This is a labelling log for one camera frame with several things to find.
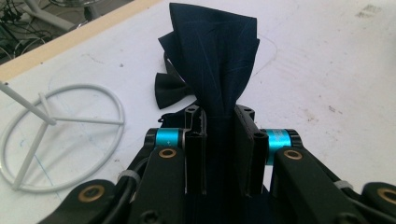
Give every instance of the black mechanical part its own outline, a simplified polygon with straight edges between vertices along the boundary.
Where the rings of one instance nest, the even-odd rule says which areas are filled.
[[[241,194],[261,194],[268,158],[268,135],[257,128],[251,108],[235,107],[234,143],[233,159]]]
[[[197,105],[185,110],[186,189],[187,193],[206,194],[205,147],[206,115]]]
[[[136,172],[142,176],[145,172],[151,151],[155,147],[156,135],[158,129],[149,129],[145,136],[145,142],[139,150],[127,170]],[[131,176],[121,176],[115,188],[115,198],[102,224],[125,223],[131,209],[131,199],[138,187],[137,180]]]
[[[276,153],[270,189],[276,223],[368,223],[313,157],[297,147]]]
[[[40,224],[102,223],[114,198],[114,184],[92,180],[73,189],[61,205]]]
[[[363,187],[360,202],[374,209],[358,206],[371,222],[396,222],[396,186],[381,182],[368,183]]]
[[[294,129],[285,129],[290,137],[290,142],[292,147],[304,147],[303,140],[300,135]]]
[[[127,223],[183,223],[184,162],[178,147],[152,151]]]

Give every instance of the white tabletop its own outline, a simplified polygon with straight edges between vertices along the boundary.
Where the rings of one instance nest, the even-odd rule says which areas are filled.
[[[393,145],[396,136],[396,3],[385,0],[174,2],[213,7],[258,19],[261,43],[251,79],[237,103],[256,111],[259,128],[295,129],[305,147],[351,183],[357,192],[361,192],[367,182],[396,185]],[[16,76],[0,75],[10,88],[30,101],[37,99],[40,91],[78,83],[103,86],[120,98],[126,115],[121,142],[110,160],[87,180],[103,178],[115,183],[118,174],[143,146],[146,131],[160,126],[157,119],[194,100],[191,96],[164,110],[156,106],[154,78],[157,72],[165,72],[158,38],[172,31],[169,1],[161,1],[129,16],[132,4],[116,11],[116,14],[126,13],[123,15],[126,20],[84,37]],[[106,16],[95,22],[105,24],[105,21]],[[67,38],[76,42],[78,31],[72,33],[50,44],[61,45]],[[88,103],[63,103],[63,98],[53,101],[60,104],[59,108],[65,108],[66,113],[79,113],[69,106],[85,105],[94,116],[113,116],[114,111],[106,106],[103,96],[93,94],[83,100]],[[20,105],[0,93],[0,134],[20,110]],[[20,127],[16,142],[7,152],[8,166],[14,174],[33,141],[39,126],[35,125],[33,121]],[[100,133],[96,135],[94,128],[80,126],[75,132],[76,136],[89,138],[89,150],[79,148],[79,141],[74,142],[73,138],[56,138],[63,134],[62,129],[55,132],[58,133],[51,136],[60,139],[59,145],[52,146],[48,154],[37,151],[24,180],[27,183],[61,183],[83,172],[106,150],[102,145],[106,138]],[[271,171],[271,167],[266,168],[266,186]],[[36,223],[51,213],[71,189],[46,194],[14,191],[0,176],[0,223]]]

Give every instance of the cable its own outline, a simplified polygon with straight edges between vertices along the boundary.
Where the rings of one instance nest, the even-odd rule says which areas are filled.
[[[13,8],[15,9],[15,11],[17,12],[17,15],[20,17],[22,15],[22,13],[15,7],[15,3],[14,1],[11,1]]]
[[[148,161],[149,158],[144,158],[140,160],[134,168],[128,167],[128,170],[132,170],[137,174],[143,175]],[[139,186],[135,178],[124,176],[120,179],[115,189],[116,191],[115,204],[112,206],[112,209],[106,215],[106,218],[103,220],[102,224],[118,223],[120,217],[124,215],[126,209],[129,208],[130,204],[132,204],[131,202],[132,197],[135,194],[138,187]]]
[[[377,218],[381,218],[381,223],[383,223],[384,221],[386,221],[387,223],[392,223],[392,224],[396,224],[396,218],[391,217],[388,214],[385,214],[383,212],[380,212],[378,210],[375,210],[372,207],[367,206],[364,203],[361,203],[359,201],[353,200],[353,199],[349,199],[352,203],[354,203],[360,210],[374,216]]]
[[[43,42],[43,44],[46,44],[46,41],[43,40],[43,38],[36,38],[36,40],[32,41],[32,43],[30,43],[28,46],[26,46],[26,48],[24,48],[24,50],[21,52],[21,55],[30,47],[32,46],[35,42],[37,42],[38,40],[41,40]]]
[[[311,154],[306,148],[303,147],[303,150],[306,150],[309,154]],[[327,177],[330,178],[332,182],[337,182],[340,181],[341,179],[333,173],[326,165],[323,164],[318,158],[316,158],[314,155],[312,155],[312,159],[317,163],[317,165],[321,168],[321,170],[327,175]],[[350,188],[343,188],[340,189],[346,196],[348,196],[351,199],[357,200],[359,199],[359,194],[355,192],[353,189]]]
[[[44,33],[47,33],[47,35],[52,35],[49,31],[47,31],[47,30],[37,30],[37,29],[35,29],[35,27],[33,27],[32,25],[29,25],[29,23],[30,22],[21,22],[21,23],[27,23],[27,25],[29,26],[29,28],[31,28],[33,31],[31,31],[31,30],[29,30],[28,28],[26,28],[26,27],[23,27],[23,25],[21,25],[21,24],[17,24],[15,21],[12,21],[11,23],[8,23],[9,25],[13,25],[13,26],[15,26],[15,27],[17,27],[17,28],[19,28],[19,29],[22,29],[23,31],[25,31],[25,32],[22,32],[22,31],[17,31],[17,30],[12,30],[12,32],[15,32],[15,33],[17,33],[17,34],[22,34],[22,35],[27,35],[27,33],[29,33],[30,35],[38,35],[38,36],[41,36],[41,35],[44,35]]]
[[[18,49],[18,47],[19,47],[20,45],[23,46],[22,41],[24,41],[24,40],[26,40],[26,39],[20,40],[20,42],[18,42],[17,46],[15,46],[15,48],[14,48],[14,58],[17,57],[17,49]]]
[[[9,55],[9,53],[5,49],[0,47],[0,50],[2,50],[8,56],[9,59],[12,59],[11,55]]]
[[[0,26],[3,28],[3,30],[6,31],[6,33],[9,36],[11,36],[11,38],[8,38],[8,40],[12,40],[12,41],[18,42],[18,38],[8,30],[7,26],[2,21],[0,21]]]

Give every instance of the dark blue cloth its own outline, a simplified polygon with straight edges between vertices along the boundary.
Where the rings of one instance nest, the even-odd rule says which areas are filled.
[[[163,55],[166,66],[165,73],[157,73],[155,77],[155,99],[160,109],[172,105],[187,95],[193,94],[192,89],[180,77],[175,67],[169,62],[166,54]]]
[[[172,3],[170,14],[174,31],[160,42],[207,115],[207,194],[188,195],[187,223],[242,223],[246,206],[233,170],[233,110],[260,43],[257,20]]]

